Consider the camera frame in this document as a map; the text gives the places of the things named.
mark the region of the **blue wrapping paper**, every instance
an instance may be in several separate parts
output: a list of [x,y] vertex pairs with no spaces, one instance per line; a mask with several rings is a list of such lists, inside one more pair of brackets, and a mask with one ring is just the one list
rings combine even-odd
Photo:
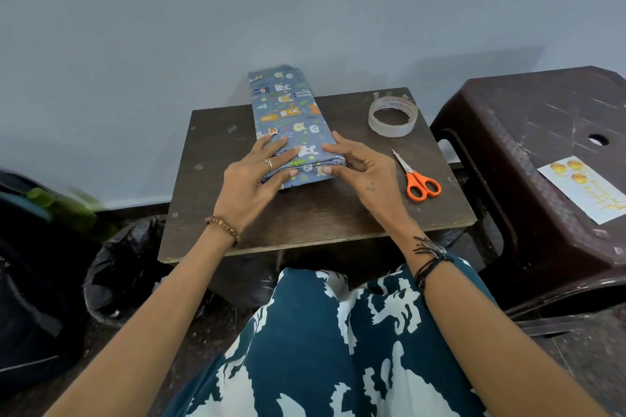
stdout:
[[298,156],[280,168],[298,170],[298,175],[287,180],[284,188],[332,178],[322,168],[341,165],[345,160],[342,155],[322,150],[323,144],[336,142],[301,71],[282,65],[249,73],[248,78],[257,139],[267,135],[286,136],[287,144],[277,155],[300,147]]

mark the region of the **dress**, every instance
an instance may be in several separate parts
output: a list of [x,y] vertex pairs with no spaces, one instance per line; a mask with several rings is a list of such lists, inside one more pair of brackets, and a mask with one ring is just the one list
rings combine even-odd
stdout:
[[[493,300],[471,266],[449,256]],[[270,302],[163,415],[488,413],[402,265],[353,290],[335,272],[285,269]]]

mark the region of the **gold balloon illustration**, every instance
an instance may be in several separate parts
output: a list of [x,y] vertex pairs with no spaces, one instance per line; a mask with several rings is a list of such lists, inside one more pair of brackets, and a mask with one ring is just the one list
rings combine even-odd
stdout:
[[554,170],[556,173],[565,173],[565,171],[567,170],[567,167],[565,165],[558,162],[550,164],[550,168],[552,168],[552,170]]
[[575,173],[574,175],[572,175],[572,180],[580,184],[587,183],[587,176]]
[[582,170],[585,168],[585,164],[583,162],[579,162],[578,160],[570,160],[567,162],[567,166],[572,170]]

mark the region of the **piece of tape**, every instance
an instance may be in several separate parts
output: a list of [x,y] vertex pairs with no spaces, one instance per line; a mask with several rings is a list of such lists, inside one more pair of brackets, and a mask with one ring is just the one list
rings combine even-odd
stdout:
[[[384,137],[403,137],[415,127],[415,121],[418,120],[418,107],[413,104],[407,97],[385,96],[378,97],[378,93],[374,93],[375,101],[369,107],[369,117],[367,123],[372,130]],[[409,117],[409,122],[402,125],[391,125],[379,121],[374,116],[374,112],[380,109],[397,109],[405,113]]]

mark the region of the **scissors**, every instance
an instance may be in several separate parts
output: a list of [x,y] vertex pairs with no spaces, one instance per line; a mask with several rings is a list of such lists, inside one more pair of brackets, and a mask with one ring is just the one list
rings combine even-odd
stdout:
[[[413,201],[424,201],[427,196],[439,196],[439,193],[441,193],[441,185],[436,180],[420,175],[415,170],[413,170],[404,160],[402,160],[402,157],[400,157],[400,155],[398,155],[396,151],[391,152],[393,152],[395,158],[398,160],[398,162],[400,162],[400,165],[402,165],[402,168],[404,168],[404,171],[406,172],[406,178],[407,180],[409,180],[409,184],[406,187],[406,194],[409,195],[409,198],[411,198]],[[427,184],[429,183],[434,187],[434,190],[431,190],[427,186]],[[421,196],[417,197],[413,193],[411,193],[411,188],[415,188],[420,193],[422,193]]]

